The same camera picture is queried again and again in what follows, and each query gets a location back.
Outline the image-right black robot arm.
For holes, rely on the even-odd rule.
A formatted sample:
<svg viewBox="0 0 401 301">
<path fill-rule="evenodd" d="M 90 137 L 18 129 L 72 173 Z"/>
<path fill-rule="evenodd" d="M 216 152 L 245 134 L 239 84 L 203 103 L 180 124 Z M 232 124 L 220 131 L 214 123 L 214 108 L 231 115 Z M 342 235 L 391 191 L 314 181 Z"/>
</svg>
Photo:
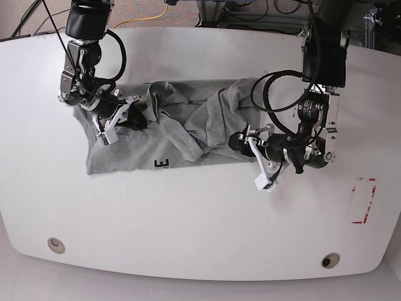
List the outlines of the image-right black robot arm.
<svg viewBox="0 0 401 301">
<path fill-rule="evenodd" d="M 260 175 L 259 190 L 275 187 L 277 178 L 292 165 L 297 174 L 306 166 L 325 167 L 335 158 L 339 94 L 346 84 L 346 58 L 351 28 L 368 13 L 373 1 L 322 1 L 318 9 L 307 2 L 310 15 L 304 26 L 302 70 L 268 73 L 264 82 L 263 105 L 270 123 L 260 129 L 247 126 L 232 134 L 229 147 L 242 155 L 256 158 Z M 282 108 L 272 108 L 269 91 L 282 77 L 296 77 L 307 83 L 299 99 Z"/>
</svg>

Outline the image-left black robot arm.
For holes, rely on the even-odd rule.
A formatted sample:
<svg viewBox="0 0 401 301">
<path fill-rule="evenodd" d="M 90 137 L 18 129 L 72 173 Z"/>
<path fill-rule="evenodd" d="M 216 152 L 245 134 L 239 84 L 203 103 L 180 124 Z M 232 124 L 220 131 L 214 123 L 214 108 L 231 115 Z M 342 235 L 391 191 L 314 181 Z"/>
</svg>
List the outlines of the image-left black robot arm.
<svg viewBox="0 0 401 301">
<path fill-rule="evenodd" d="M 132 130 L 147 128 L 147 121 L 135 107 L 137 97 L 122 98 L 116 88 L 127 65 L 127 52 L 121 38 L 107 28 L 113 1 L 72 1 L 66 23 L 71 41 L 64 46 L 65 67 L 61 74 L 61 102 L 78 106 L 92 118 L 98 135 L 110 144 L 115 127 Z M 111 36 L 120 48 L 122 64 L 111 78 L 96 77 L 102 58 L 100 40 Z"/>
</svg>

